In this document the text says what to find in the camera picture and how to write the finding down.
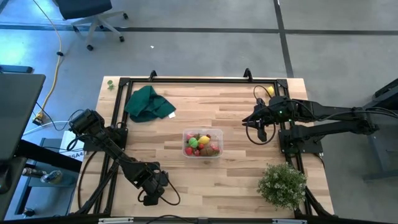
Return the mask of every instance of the green cloth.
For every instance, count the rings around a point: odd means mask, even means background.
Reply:
[[[132,93],[124,110],[130,114],[130,118],[137,123],[152,121],[156,118],[164,118],[175,111],[175,107],[163,96],[156,94],[150,85],[142,87]]]

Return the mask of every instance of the office chair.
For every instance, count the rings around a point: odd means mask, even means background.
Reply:
[[[97,26],[101,29],[104,29],[104,27],[108,28],[119,36],[120,42],[124,42],[124,37],[121,33],[106,22],[106,19],[117,15],[123,15],[124,19],[128,19],[129,17],[124,11],[103,13],[112,9],[111,0],[54,0],[54,3],[60,8],[61,15],[64,19],[84,18],[72,22],[75,32],[79,32],[76,25],[91,23],[86,38],[88,50],[94,49],[90,42]]]

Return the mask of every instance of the potted plant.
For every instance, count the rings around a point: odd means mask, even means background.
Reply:
[[[265,200],[278,208],[295,210],[305,199],[307,178],[287,162],[269,165],[259,180],[258,190]]]

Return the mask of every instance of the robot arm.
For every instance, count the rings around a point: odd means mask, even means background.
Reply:
[[[79,139],[92,141],[96,146],[107,153],[118,163],[125,178],[137,189],[143,188],[147,194],[144,197],[144,205],[157,205],[159,198],[168,185],[168,173],[159,172],[158,162],[141,162],[133,157],[127,156],[124,151],[115,143],[121,139],[121,133],[113,127],[104,127],[104,119],[92,110],[85,110],[82,114],[70,121],[70,130]]]
[[[269,100],[266,106],[262,99],[257,99],[254,112],[243,119],[244,126],[257,129],[257,136],[261,141],[266,141],[267,136],[264,126],[279,124],[288,121],[314,122],[326,119],[340,122],[321,124],[312,127],[301,125],[292,126],[287,135],[287,142],[307,140],[314,136],[324,136],[343,132],[355,134],[372,134],[378,130],[371,118],[363,112],[362,108],[342,108],[334,106],[322,106],[308,100],[295,100],[286,96],[275,96]]]

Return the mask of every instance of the red apple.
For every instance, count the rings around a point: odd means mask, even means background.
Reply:
[[[193,148],[192,148],[192,147],[186,147],[186,148],[185,148],[185,153],[186,153],[188,156],[191,156],[191,155],[192,155],[192,152],[193,152]]]
[[[198,149],[199,149],[199,150],[202,150],[204,147],[205,147],[205,145],[202,144],[202,143],[200,143],[200,144],[198,145]]]

